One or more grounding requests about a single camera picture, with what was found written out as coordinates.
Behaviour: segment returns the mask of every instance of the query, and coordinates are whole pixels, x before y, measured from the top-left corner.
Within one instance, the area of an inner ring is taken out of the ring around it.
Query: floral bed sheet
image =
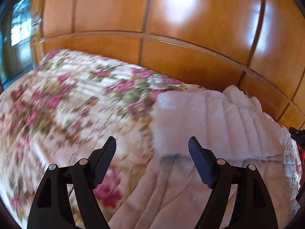
[[[149,125],[161,92],[202,87],[137,65],[88,53],[54,50],[0,96],[0,195],[22,228],[46,168],[73,165],[109,136],[117,150],[95,190],[110,220],[152,159]],[[84,227],[68,187],[77,226]]]

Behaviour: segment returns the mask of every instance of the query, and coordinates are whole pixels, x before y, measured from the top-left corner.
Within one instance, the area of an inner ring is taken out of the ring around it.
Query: wooden wall panel
[[[145,0],[77,0],[76,32],[142,31]]]
[[[152,0],[149,32],[189,41],[246,63],[262,0]]]
[[[72,33],[74,0],[45,0],[44,38]]]
[[[304,78],[301,82],[301,85],[297,93],[295,94],[293,102],[305,114],[305,79]]]
[[[289,107],[279,120],[279,123],[287,128],[292,126],[299,129],[303,125],[304,121],[305,116],[301,111],[294,104],[289,104]]]
[[[141,39],[127,36],[77,36],[73,37],[73,44],[74,50],[137,64]]]
[[[292,98],[305,67],[305,20],[293,0],[266,0],[250,68]]]
[[[246,90],[250,96],[255,96],[262,105],[263,112],[278,120],[285,107],[288,105],[288,99],[272,85],[268,85],[246,75],[240,85],[240,90]]]
[[[185,83],[219,91],[236,85],[242,74],[241,70],[213,56],[156,40],[147,41],[143,62],[144,67]]]
[[[60,48],[73,49],[72,37],[70,36],[45,40],[44,45],[45,45],[45,54],[47,54],[53,49],[60,49]]]

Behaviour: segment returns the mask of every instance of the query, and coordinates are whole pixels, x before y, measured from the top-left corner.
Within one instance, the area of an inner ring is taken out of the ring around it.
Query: silver screw
[[[225,160],[223,160],[222,158],[217,159],[217,163],[220,165],[224,165],[226,163]]]
[[[79,161],[80,165],[85,165],[86,163],[88,163],[88,160],[86,158],[83,158]]]
[[[256,167],[255,167],[255,165],[250,164],[250,165],[249,165],[249,169],[250,169],[250,170],[256,170]]]
[[[56,168],[56,165],[55,164],[51,164],[50,166],[49,166],[49,170],[54,170]]]

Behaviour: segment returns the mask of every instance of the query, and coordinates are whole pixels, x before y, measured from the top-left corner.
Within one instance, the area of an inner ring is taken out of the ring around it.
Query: floor
[[[18,80],[19,78],[21,78],[23,75],[25,75],[26,73],[30,72],[31,70],[33,70],[35,68],[34,64],[30,65],[29,67],[27,67],[25,70],[23,70],[22,72],[20,72],[15,78],[11,79],[11,80],[7,80],[4,84],[3,84],[3,88],[7,89],[12,83],[14,83],[16,80]]]

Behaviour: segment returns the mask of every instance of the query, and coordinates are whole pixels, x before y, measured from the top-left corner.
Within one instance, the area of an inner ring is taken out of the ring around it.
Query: wooden headboard
[[[293,0],[44,0],[32,9],[42,19],[36,62],[70,48],[208,89],[236,85],[281,124],[304,126],[305,21]]]

